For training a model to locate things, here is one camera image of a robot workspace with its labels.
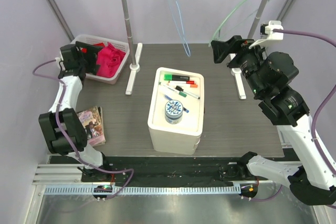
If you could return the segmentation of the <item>blue wire hanger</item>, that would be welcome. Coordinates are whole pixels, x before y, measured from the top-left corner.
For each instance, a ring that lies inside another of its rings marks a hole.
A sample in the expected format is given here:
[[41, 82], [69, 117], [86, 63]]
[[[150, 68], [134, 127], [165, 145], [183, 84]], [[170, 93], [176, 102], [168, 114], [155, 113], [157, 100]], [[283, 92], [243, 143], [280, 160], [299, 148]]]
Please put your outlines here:
[[187, 57], [191, 56], [191, 50], [187, 39], [185, 37], [185, 30], [183, 25], [182, 13], [179, 5], [179, 0], [166, 0], [169, 6], [169, 10], [172, 16], [175, 29], [177, 31], [178, 37], [180, 39], [181, 45]]

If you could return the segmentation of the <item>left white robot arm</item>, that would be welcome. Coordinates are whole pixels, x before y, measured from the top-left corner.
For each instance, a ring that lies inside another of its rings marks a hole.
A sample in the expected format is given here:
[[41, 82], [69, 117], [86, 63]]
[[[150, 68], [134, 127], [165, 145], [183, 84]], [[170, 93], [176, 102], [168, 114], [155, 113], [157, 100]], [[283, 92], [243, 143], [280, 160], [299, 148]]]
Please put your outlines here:
[[80, 122], [76, 105], [88, 73], [97, 73], [100, 44], [75, 42], [60, 48], [60, 57], [54, 59], [59, 67], [59, 89], [47, 113], [38, 118], [48, 150], [52, 154], [72, 157], [84, 165], [83, 175], [105, 182], [112, 174], [105, 155], [88, 142], [87, 132]]

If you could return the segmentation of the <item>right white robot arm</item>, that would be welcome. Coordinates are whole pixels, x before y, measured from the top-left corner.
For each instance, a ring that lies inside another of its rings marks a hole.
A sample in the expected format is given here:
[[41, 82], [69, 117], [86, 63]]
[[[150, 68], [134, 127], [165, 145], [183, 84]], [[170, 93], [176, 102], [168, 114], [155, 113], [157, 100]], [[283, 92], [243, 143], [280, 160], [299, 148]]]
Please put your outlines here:
[[299, 70], [284, 52], [263, 56], [263, 49], [252, 39], [234, 36], [228, 41], [211, 42], [213, 60], [221, 63], [233, 55], [229, 68], [242, 71], [254, 99], [279, 134], [291, 144], [301, 165], [285, 165], [254, 152], [238, 161], [242, 179], [263, 177], [290, 189], [309, 206], [335, 206], [335, 161], [320, 140], [304, 98], [290, 87]]

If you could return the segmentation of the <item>pink t shirt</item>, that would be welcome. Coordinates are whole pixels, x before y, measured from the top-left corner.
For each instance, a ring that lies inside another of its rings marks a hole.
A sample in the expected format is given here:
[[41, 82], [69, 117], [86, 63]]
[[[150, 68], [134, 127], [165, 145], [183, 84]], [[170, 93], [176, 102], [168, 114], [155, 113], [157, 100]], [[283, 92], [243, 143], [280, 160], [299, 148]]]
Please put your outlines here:
[[124, 51], [117, 49], [111, 43], [107, 43], [107, 46], [98, 53], [97, 64], [100, 65], [100, 68], [97, 76], [104, 78], [114, 77], [124, 57]]

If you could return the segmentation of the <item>red t shirt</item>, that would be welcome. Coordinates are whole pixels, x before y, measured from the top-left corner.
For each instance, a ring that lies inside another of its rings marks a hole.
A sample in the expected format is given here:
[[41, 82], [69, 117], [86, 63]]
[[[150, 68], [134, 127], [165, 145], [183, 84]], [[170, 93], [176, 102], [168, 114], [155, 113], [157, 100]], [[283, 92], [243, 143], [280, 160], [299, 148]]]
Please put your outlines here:
[[80, 49], [81, 52], [83, 53], [95, 53], [97, 54], [100, 52], [104, 47], [104, 43], [98, 43], [98, 44], [88, 44], [84, 42], [76, 42], [76, 46]]

